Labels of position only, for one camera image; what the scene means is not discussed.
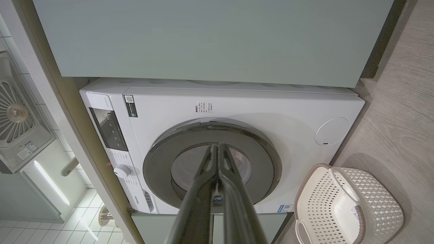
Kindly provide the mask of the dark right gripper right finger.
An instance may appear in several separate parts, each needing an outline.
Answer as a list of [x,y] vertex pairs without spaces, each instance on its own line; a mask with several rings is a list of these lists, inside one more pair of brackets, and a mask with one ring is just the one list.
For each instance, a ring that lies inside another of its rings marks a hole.
[[224,243],[266,244],[251,198],[224,143],[218,145],[218,189],[223,196]]

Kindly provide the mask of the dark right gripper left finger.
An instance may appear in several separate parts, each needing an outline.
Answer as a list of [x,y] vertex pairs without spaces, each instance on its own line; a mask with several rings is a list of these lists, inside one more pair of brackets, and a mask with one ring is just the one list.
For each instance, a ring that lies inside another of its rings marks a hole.
[[166,244],[209,244],[212,241],[211,209],[218,181],[217,161],[218,146],[208,146]]

